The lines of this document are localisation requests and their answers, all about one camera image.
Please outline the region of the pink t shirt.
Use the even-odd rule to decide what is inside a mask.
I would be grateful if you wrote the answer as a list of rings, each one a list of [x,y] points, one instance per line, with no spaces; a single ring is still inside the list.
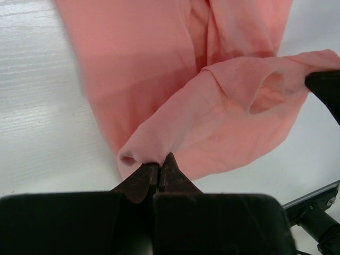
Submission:
[[[191,179],[288,136],[331,50],[277,55],[291,1],[56,1],[122,178],[169,153]]]

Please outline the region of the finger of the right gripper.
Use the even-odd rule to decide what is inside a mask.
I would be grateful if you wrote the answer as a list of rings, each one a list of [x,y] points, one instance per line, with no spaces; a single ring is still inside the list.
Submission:
[[[339,71],[311,73],[305,78],[304,83],[305,86],[327,107],[336,122],[339,122]]]

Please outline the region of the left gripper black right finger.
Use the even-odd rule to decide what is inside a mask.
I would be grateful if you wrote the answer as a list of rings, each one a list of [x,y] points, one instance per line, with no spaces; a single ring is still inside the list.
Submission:
[[[180,170],[173,153],[169,153],[158,171],[158,192],[202,193]]]

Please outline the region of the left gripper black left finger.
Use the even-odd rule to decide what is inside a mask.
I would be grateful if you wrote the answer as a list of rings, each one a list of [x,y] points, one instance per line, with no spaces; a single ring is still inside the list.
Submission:
[[[120,192],[128,201],[139,204],[149,195],[157,191],[159,165],[156,163],[142,164],[122,183],[113,188],[112,192]]]

